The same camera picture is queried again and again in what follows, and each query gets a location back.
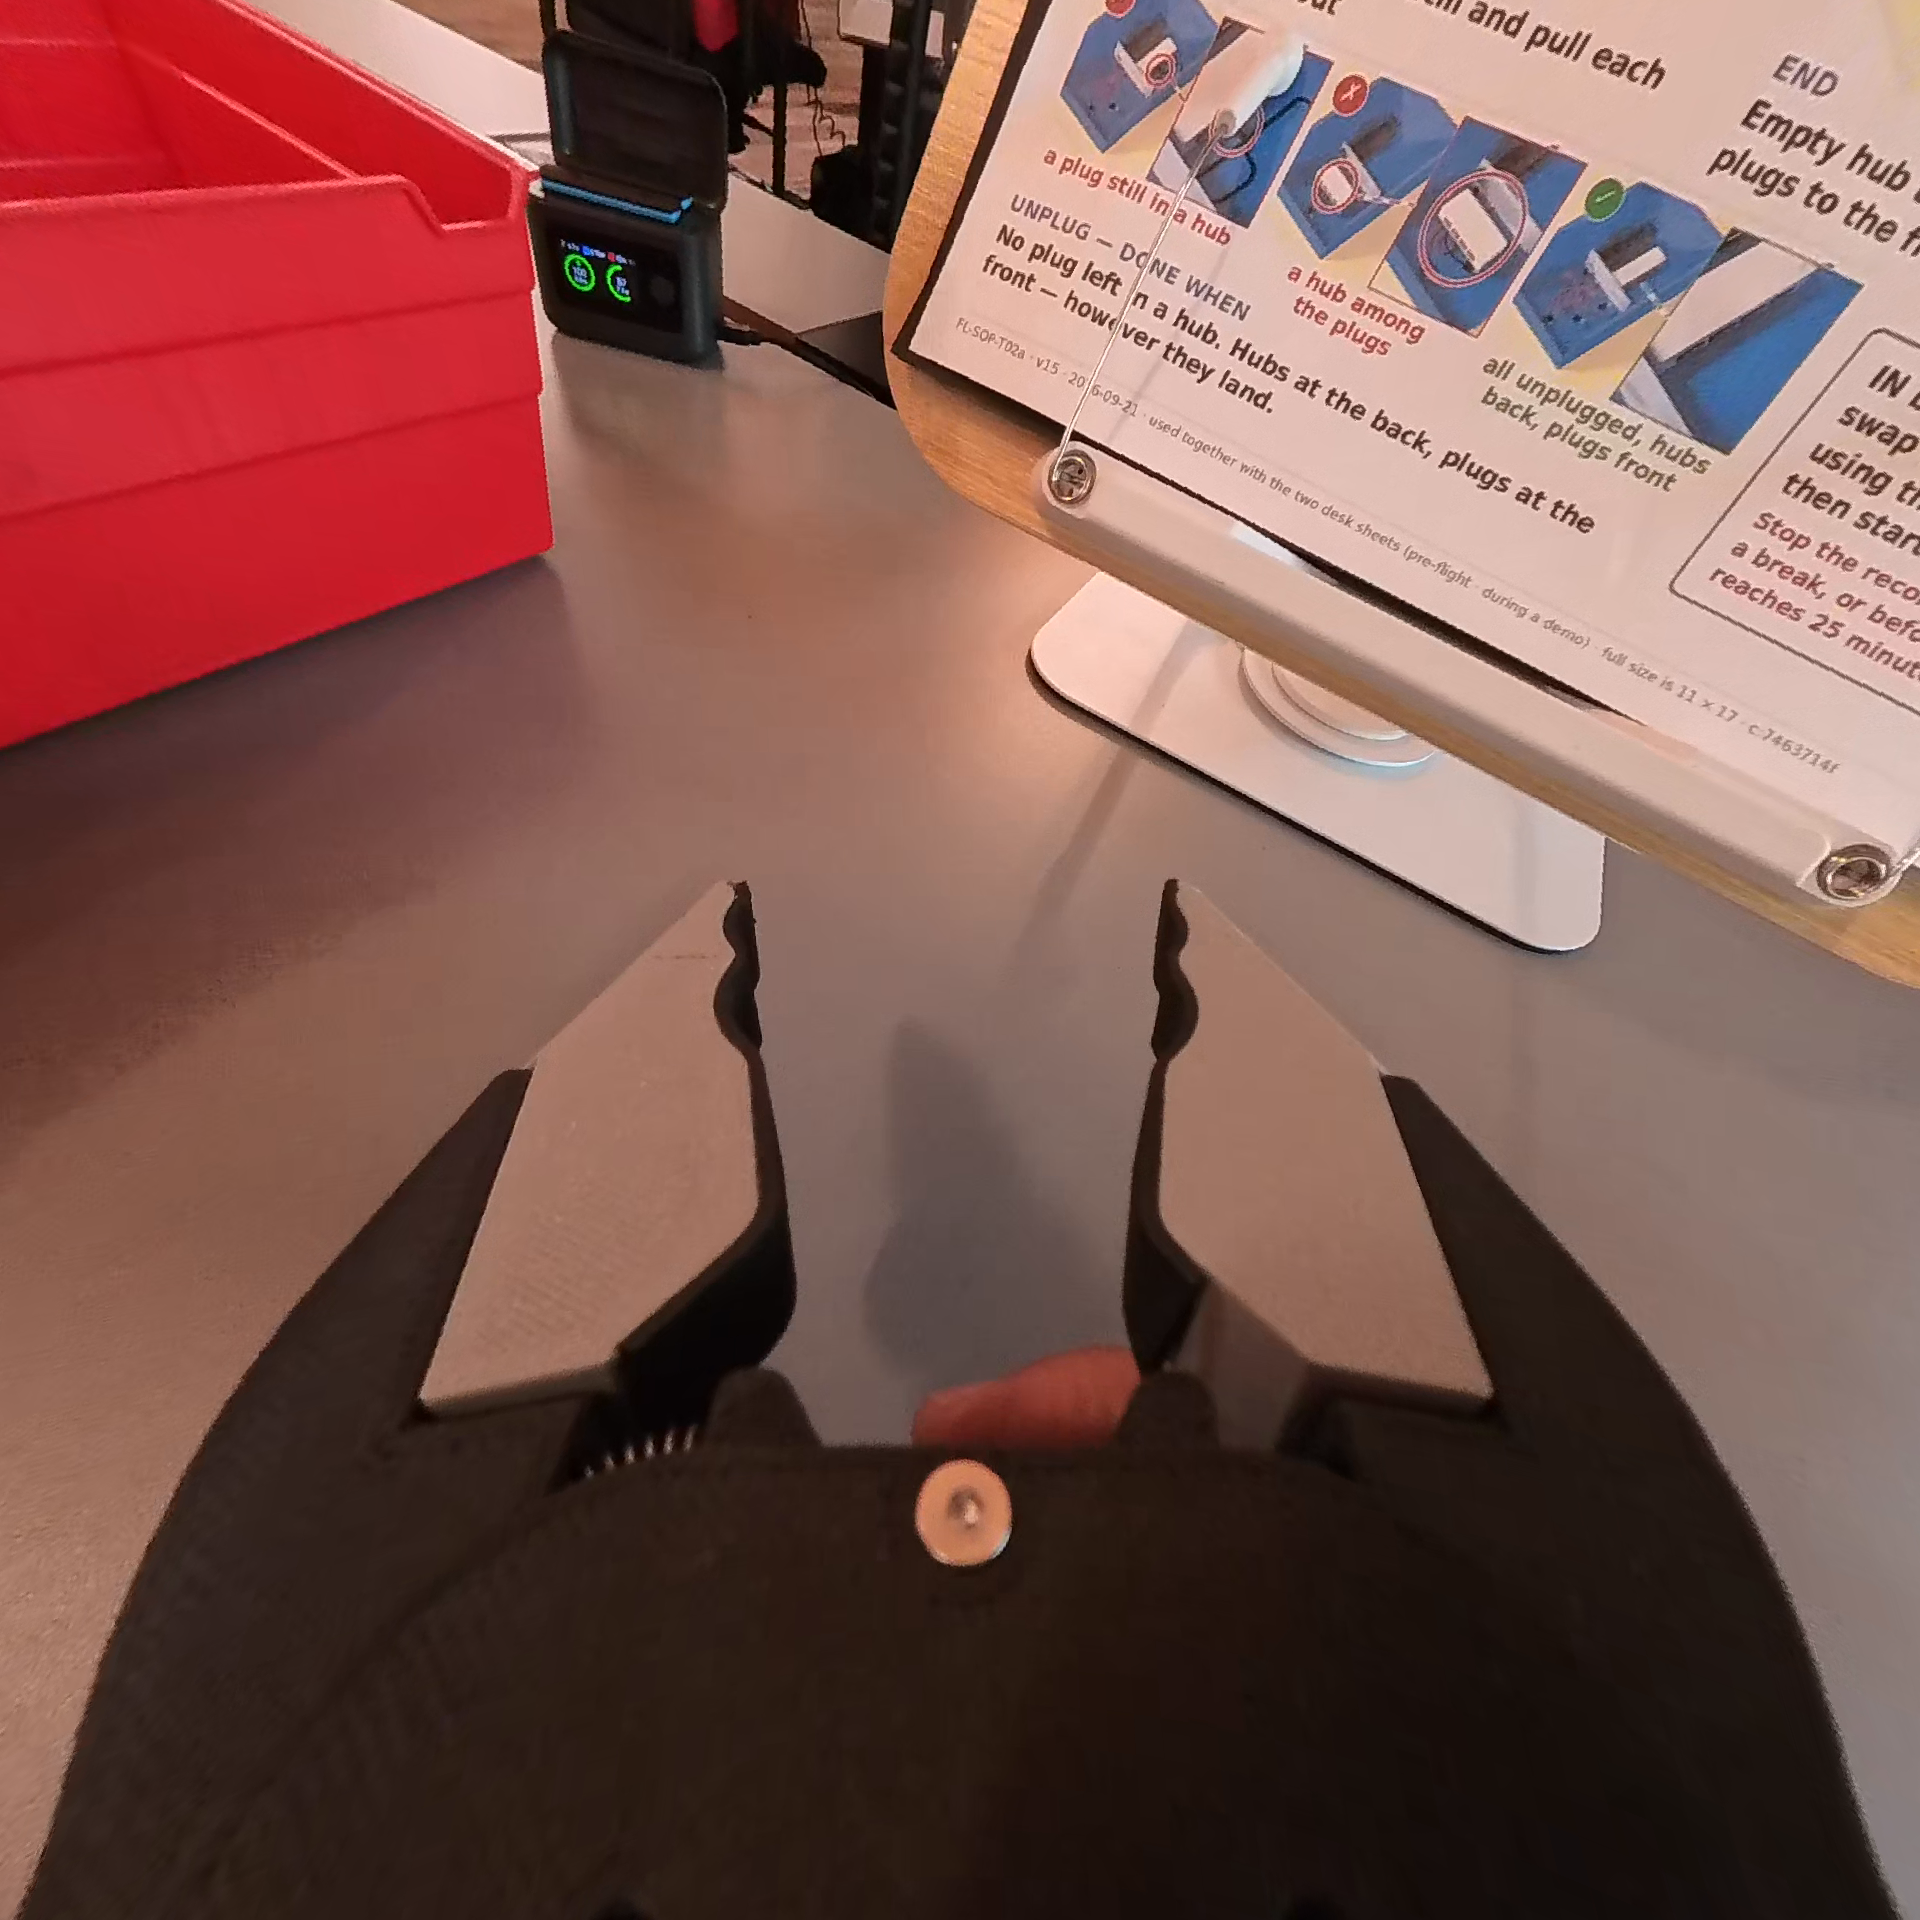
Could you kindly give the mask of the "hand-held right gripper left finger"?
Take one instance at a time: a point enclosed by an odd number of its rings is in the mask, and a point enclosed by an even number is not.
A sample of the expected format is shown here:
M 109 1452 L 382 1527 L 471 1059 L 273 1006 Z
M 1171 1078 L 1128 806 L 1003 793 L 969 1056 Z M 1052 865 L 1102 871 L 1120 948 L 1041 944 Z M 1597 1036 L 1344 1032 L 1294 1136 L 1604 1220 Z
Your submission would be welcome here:
M 422 1376 L 467 1414 L 622 1388 L 695 1420 L 796 1303 L 752 891 L 712 884 L 534 1056 Z

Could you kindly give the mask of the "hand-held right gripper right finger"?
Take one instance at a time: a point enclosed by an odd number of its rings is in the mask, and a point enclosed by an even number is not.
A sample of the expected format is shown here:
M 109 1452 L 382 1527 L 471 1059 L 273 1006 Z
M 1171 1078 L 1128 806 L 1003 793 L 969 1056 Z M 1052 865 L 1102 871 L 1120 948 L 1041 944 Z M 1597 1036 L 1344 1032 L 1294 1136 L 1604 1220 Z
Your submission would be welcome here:
M 1493 1396 L 1374 1056 L 1211 900 L 1171 880 L 1121 1316 L 1198 1380 L 1230 1448 L 1332 1401 L 1475 1417 Z

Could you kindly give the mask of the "person's right hand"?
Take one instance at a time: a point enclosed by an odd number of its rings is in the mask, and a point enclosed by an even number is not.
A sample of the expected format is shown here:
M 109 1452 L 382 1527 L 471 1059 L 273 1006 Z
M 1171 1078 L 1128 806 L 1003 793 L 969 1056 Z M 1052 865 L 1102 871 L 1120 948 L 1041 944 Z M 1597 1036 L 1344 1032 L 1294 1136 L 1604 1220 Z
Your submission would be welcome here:
M 1141 1371 L 1125 1348 L 1053 1352 L 992 1380 L 931 1393 L 911 1444 L 958 1455 L 997 1448 L 1093 1448 L 1113 1440 Z

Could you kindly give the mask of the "white stand base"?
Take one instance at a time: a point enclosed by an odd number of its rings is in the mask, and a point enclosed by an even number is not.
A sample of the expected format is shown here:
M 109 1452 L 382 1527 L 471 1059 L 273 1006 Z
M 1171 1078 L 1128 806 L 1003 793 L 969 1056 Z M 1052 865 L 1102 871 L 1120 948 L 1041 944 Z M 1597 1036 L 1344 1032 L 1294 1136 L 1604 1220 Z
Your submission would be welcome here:
M 1116 579 L 1084 585 L 1031 663 L 1084 712 L 1513 944 L 1600 933 L 1600 832 Z

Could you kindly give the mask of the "white board ledge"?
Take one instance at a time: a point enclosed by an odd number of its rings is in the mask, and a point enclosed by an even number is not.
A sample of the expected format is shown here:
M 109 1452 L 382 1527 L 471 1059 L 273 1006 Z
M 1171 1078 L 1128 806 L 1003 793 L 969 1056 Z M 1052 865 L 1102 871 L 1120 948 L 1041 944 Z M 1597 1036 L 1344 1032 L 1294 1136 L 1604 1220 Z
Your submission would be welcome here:
M 1638 849 L 1717 880 L 1821 905 L 1871 905 L 1916 848 L 1790 799 L 1640 721 L 1529 684 L 1515 665 L 1383 611 L 1284 557 L 1235 516 L 1111 452 L 1045 448 L 1029 472 L 1046 539 L 1198 616 L 1228 640 L 1524 787 Z

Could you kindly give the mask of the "red plastic bin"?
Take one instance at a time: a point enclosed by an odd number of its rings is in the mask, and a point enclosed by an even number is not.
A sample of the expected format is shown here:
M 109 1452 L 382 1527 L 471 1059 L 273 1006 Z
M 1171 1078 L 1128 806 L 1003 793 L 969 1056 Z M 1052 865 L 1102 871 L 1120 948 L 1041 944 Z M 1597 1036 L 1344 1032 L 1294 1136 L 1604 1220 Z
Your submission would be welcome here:
M 246 5 L 5 5 L 1 739 L 541 556 L 529 173 Z

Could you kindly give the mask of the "instruction sheet on wooden stand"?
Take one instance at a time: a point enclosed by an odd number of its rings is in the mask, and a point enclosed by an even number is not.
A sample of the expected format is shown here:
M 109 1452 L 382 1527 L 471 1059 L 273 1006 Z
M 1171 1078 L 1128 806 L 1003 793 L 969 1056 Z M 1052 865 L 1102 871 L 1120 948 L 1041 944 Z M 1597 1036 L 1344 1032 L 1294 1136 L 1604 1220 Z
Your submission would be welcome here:
M 1031 413 L 1023 413 L 1006 397 L 993 396 L 980 388 L 977 383 L 961 380 L 959 374 L 950 374 L 937 367 L 921 367 L 911 361 L 904 361 L 907 323 L 916 313 L 918 300 L 927 292 L 931 283 L 937 276 L 937 263 L 942 259 L 949 229 L 953 229 L 958 219 L 958 206 L 965 197 L 965 187 L 971 180 L 969 166 L 992 147 L 993 134 L 989 131 L 989 121 L 997 96 L 1000 92 L 1000 80 L 1014 62 L 1016 36 L 1023 23 L 1037 14 L 1037 5 L 973 6 L 965 45 L 950 72 L 944 108 L 940 109 L 940 116 L 927 139 L 927 150 L 918 168 L 918 180 L 911 189 L 910 204 L 895 231 L 892 268 L 885 288 L 883 339 L 889 351 L 900 363 L 900 369 L 895 372 L 894 396 L 900 407 L 902 425 L 910 439 L 916 443 L 921 456 L 931 463 L 931 469 L 940 472 L 942 479 L 945 479 L 945 484 L 956 493 L 969 497 L 984 512 L 1056 545 L 1065 556 L 1080 559 L 1071 551 L 1065 551 L 1057 543 L 1048 541 L 1046 525 L 1037 516 L 1037 508 L 1029 487 L 1029 472 L 1033 462 L 1041 455 L 1045 448 L 1056 448 L 1057 433 L 1048 433 L 1041 420 L 1033 417 Z M 1118 583 L 1142 592 L 1151 600 L 1158 600 L 1142 587 L 1128 583 L 1126 579 L 1105 571 L 1102 564 L 1087 559 L 1080 561 L 1093 564 L 1097 573 L 1116 579 Z M 1433 632 L 1439 632 L 1431 622 L 1414 622 Z M 1439 636 L 1462 641 L 1480 657 L 1494 657 L 1515 665 L 1529 684 L 1548 687 L 1539 679 L 1529 676 L 1520 668 L 1520 663 L 1515 663 L 1508 655 L 1487 654 L 1454 636 Z M 1356 694 L 1345 685 L 1320 684 L 1320 687 L 1356 700 Z M 1392 712 L 1374 711 L 1359 704 L 1357 700 L 1356 704 L 1407 729 L 1407 725 L 1404 725 Z M 1454 755 L 1457 761 L 1470 763 L 1468 759 L 1447 748 L 1433 748 Z M 1485 775 L 1518 788 L 1527 797 L 1539 799 L 1524 787 L 1511 784 L 1500 775 Z M 1556 804 L 1550 804 L 1548 799 L 1539 803 L 1548 804 L 1550 809 L 1564 816 L 1569 816 L 1568 812 L 1558 809 Z M 1740 880 L 1717 880 L 1702 869 L 1701 862 L 1693 862 L 1691 857 L 1664 857 L 1656 849 L 1638 849 L 1609 829 L 1592 824 L 1587 828 L 1597 829 L 1600 835 L 1624 848 L 1652 857 L 1665 869 L 1702 884 L 1708 891 L 1751 909 L 1765 920 L 1788 928 L 1804 942 L 1835 953 L 1840 959 L 1852 961 L 1865 968 L 1868 974 L 1887 979 L 1908 990 L 1918 983 L 1916 877 L 1904 877 L 1892 889 L 1892 893 L 1870 905 L 1824 905 L 1806 895 L 1769 895 L 1763 889 Z

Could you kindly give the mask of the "printed instruction sheet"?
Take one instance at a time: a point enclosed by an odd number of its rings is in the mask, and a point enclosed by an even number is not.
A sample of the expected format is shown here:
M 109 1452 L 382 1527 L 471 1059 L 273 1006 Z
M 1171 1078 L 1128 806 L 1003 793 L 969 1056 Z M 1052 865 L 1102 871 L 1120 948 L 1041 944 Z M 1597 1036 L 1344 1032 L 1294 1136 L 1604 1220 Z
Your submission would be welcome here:
M 1577 693 L 1916 809 L 1916 5 L 1037 5 L 902 349 Z

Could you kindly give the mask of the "black charging case with display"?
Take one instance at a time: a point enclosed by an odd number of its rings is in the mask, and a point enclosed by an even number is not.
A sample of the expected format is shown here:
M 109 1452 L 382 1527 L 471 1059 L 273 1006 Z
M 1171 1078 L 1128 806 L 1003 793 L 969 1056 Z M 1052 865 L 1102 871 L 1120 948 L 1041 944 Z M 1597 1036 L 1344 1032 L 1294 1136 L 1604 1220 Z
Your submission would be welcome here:
M 596 344 L 711 363 L 723 320 L 729 104 L 647 49 L 544 38 L 552 158 L 525 204 L 544 313 Z

